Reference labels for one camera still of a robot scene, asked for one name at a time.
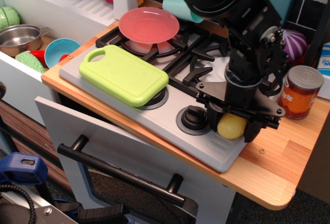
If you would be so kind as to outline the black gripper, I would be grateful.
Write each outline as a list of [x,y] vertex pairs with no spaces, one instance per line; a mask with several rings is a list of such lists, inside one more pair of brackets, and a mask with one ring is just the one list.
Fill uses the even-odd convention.
[[225,113],[248,120],[244,142],[252,142],[261,129],[277,129],[285,111],[273,100],[263,95],[258,87],[241,88],[227,82],[199,82],[196,100],[206,107],[208,125],[218,130],[218,123]]

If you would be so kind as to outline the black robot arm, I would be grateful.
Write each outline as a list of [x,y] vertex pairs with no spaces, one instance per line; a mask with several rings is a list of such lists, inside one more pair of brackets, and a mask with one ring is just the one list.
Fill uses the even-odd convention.
[[222,83],[196,85],[197,101],[205,105],[211,129],[230,113],[247,120],[246,142],[260,130],[278,128],[285,111],[271,100],[280,88],[269,89],[274,75],[283,85],[281,70],[288,58],[281,31],[281,18],[269,0],[184,0],[189,9],[205,20],[228,30],[230,60]]

